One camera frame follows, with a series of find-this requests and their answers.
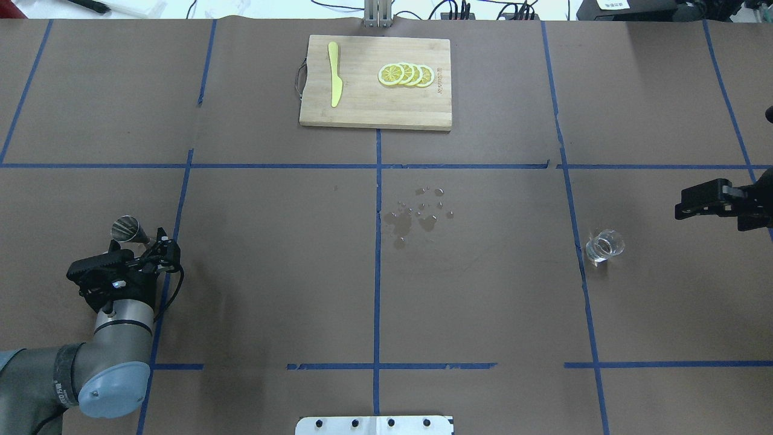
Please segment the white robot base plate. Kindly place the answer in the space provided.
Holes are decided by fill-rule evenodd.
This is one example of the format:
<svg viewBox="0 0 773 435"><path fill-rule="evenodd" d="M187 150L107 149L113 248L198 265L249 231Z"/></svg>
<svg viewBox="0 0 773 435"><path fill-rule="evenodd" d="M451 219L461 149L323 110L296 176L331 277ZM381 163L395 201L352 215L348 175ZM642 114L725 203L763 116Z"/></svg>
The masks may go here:
<svg viewBox="0 0 773 435"><path fill-rule="evenodd" d="M312 416L299 419L295 434L454 434L452 416Z"/></svg>

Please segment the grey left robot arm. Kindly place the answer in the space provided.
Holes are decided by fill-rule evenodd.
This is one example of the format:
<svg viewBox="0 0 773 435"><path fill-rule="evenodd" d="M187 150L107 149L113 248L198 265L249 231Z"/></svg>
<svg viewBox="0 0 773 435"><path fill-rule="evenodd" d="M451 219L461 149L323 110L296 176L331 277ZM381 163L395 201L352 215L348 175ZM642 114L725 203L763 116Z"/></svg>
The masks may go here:
<svg viewBox="0 0 773 435"><path fill-rule="evenodd" d="M96 419L131 414L151 376L158 277L184 274L175 240L140 256L113 240L105 253L70 264L66 278L97 315L89 341L2 352L2 433L60 434L72 408Z"/></svg>

